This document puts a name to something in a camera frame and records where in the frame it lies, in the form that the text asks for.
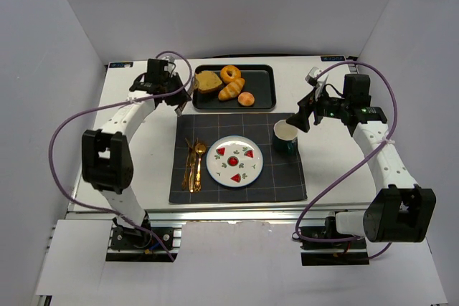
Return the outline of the brown bread slice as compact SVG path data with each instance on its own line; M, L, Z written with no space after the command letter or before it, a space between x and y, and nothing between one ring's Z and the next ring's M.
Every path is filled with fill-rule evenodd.
M223 86L223 81L212 71L202 71L195 75L197 91L206 94L218 90Z

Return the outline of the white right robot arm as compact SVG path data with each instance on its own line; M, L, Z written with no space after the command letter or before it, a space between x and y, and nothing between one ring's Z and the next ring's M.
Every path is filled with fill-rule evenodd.
M337 211L326 219L325 240L342 242L357 237L371 242L421 242L432 218L436 196L410 175L397 149L389 140L387 118L380 107L371 106L368 75L347 74L343 92L331 97L320 70L306 76L312 86L299 110L287 123L307 132L309 117L318 125L323 118L339 119L365 156L376 196L364 211Z

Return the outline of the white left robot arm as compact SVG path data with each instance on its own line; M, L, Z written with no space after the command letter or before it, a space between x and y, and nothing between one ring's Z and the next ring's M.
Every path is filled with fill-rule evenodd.
M146 71L129 88L126 101L97 130L82 135L82 178L99 191L125 229L146 228L146 211L131 187L133 160L129 143L144 120L164 102L180 116L191 100L194 81L184 84L175 71L175 59L157 57L147 61Z

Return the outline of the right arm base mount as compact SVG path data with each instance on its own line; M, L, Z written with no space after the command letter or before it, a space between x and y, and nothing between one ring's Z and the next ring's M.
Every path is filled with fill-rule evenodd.
M334 213L319 224L303 223L300 233L313 239L348 239L351 235L336 230ZM298 240L301 245L301 264L304 267L332 267L368 265L369 255L365 239L349 242L311 242Z

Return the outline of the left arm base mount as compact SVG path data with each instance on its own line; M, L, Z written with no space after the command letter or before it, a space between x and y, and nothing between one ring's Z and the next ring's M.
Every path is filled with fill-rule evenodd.
M158 238L137 228L121 226L114 218L105 260L107 262L172 263L164 247L174 259L177 257L181 227L160 224L157 221L148 222L148 219L145 219L142 225L155 233Z

